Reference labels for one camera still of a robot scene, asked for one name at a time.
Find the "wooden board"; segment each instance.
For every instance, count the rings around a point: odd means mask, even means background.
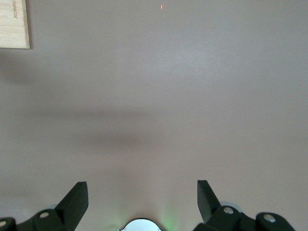
[[[25,0],[0,0],[0,48],[30,48]]]

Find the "white semicircular object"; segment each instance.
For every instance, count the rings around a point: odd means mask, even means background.
[[[161,231],[158,225],[148,219],[136,219],[131,221],[122,230],[118,231]]]

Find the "gray surface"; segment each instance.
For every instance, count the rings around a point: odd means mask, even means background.
[[[0,217],[86,180],[78,231],[201,221],[197,180],[308,227],[308,1],[28,1],[0,50]]]

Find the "silver screw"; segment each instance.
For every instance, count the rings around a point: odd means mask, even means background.
[[[5,226],[5,225],[6,225],[6,221],[5,220],[0,221],[0,227]]]
[[[41,213],[39,218],[46,218],[49,216],[49,212],[44,212],[44,213]]]
[[[265,220],[267,220],[270,223],[276,222],[276,219],[270,214],[265,214],[263,217],[264,217]]]
[[[225,208],[223,209],[223,211],[224,211],[226,214],[233,214],[233,213],[234,213],[233,209],[231,209],[230,207],[225,207]]]

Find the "wood grain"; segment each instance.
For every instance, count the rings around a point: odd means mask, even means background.
[[[25,0],[0,0],[0,48],[30,48]]]

